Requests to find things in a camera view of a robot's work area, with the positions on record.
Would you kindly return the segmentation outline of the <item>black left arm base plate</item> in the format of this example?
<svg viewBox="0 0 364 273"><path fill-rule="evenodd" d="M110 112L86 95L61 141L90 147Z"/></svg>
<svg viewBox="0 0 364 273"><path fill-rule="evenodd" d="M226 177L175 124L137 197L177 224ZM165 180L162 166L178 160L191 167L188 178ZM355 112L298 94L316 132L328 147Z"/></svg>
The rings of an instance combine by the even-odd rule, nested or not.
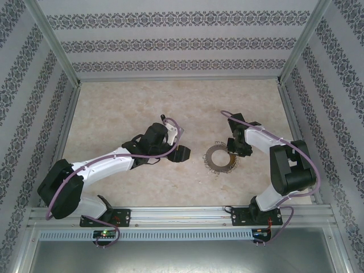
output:
<svg viewBox="0 0 364 273"><path fill-rule="evenodd" d="M81 216L80 227L94 228L94 227L116 226L118 228L119 227L126 228L129 227L130 218L131 218L130 209L109 209L96 220L92 220L86 216Z"/></svg>

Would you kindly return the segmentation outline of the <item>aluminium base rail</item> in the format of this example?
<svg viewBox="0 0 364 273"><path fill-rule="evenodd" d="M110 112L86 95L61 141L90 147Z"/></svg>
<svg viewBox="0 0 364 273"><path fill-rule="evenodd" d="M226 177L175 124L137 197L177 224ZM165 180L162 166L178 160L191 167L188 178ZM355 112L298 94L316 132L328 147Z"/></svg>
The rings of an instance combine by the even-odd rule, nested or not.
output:
<svg viewBox="0 0 364 273"><path fill-rule="evenodd" d="M326 228L337 226L329 205L293 205L294 214L289 228ZM76 228L80 217L71 215L62 220L46 220L46 208L32 208L26 226L28 228ZM139 229L202 229L230 228L235 216L221 206L131 207L126 217L129 228Z"/></svg>

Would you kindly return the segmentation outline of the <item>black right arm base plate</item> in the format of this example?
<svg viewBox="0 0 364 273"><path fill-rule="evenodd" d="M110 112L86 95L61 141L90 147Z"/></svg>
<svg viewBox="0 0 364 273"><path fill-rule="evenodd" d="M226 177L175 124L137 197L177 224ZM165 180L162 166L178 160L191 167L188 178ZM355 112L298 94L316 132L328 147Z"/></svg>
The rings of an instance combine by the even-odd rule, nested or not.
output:
<svg viewBox="0 0 364 273"><path fill-rule="evenodd" d="M252 208L233 208L231 210L231 221L233 226L268 226L268 221L273 226L283 224L281 211L279 209L266 212L253 210Z"/></svg>

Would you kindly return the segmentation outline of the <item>aluminium frame post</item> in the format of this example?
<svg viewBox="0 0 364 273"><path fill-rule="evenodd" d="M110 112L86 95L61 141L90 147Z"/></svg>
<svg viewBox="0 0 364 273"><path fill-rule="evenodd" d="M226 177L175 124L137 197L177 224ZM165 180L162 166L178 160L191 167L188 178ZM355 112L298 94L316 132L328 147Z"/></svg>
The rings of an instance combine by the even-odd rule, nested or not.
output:
<svg viewBox="0 0 364 273"><path fill-rule="evenodd" d="M14 273L30 273L39 240L39 231L33 226L25 231L15 263Z"/></svg>
<svg viewBox="0 0 364 273"><path fill-rule="evenodd" d="M349 256L345 249L341 233L337 227L324 227L326 244L334 266L335 273L353 273Z"/></svg>
<svg viewBox="0 0 364 273"><path fill-rule="evenodd" d="M35 23L38 25L49 47L54 52L68 79L71 81L72 86L78 88L80 84L80 79L78 78L75 69L69 61L67 54L65 53L60 41L58 40L38 1L23 0L23 2L29 10L31 16L35 20Z"/></svg>
<svg viewBox="0 0 364 273"><path fill-rule="evenodd" d="M318 0L315 8L313 9L301 35L299 36L291 54L289 55L281 74L278 77L278 83L283 85L289 77L294 66L298 62L300 55L304 48L307 46L311 36L313 35L319 21L324 16L327 8L331 4L332 0Z"/></svg>

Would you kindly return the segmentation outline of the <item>small circuit board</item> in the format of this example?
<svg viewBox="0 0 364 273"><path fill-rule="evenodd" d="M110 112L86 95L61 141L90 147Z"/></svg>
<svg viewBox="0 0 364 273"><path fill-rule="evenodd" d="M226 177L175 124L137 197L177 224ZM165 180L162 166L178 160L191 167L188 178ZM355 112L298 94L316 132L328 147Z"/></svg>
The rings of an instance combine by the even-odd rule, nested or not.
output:
<svg viewBox="0 0 364 273"><path fill-rule="evenodd" d="M93 239L112 240L112 239L116 239L117 235L118 235L118 233L116 230L108 230L108 229L95 230L93 232Z"/></svg>
<svg viewBox="0 0 364 273"><path fill-rule="evenodd" d="M253 229L253 237L261 240L269 240L272 236L271 229Z"/></svg>

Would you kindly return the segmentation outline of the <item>grey sheet metal shelf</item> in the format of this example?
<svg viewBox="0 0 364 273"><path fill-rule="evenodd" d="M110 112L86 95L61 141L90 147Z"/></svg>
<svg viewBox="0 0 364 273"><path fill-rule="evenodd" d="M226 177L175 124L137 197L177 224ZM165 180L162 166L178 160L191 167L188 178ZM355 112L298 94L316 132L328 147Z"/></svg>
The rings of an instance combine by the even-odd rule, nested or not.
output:
<svg viewBox="0 0 364 273"><path fill-rule="evenodd" d="M40 242L31 273L335 273L319 229L287 229L251 241Z"/></svg>

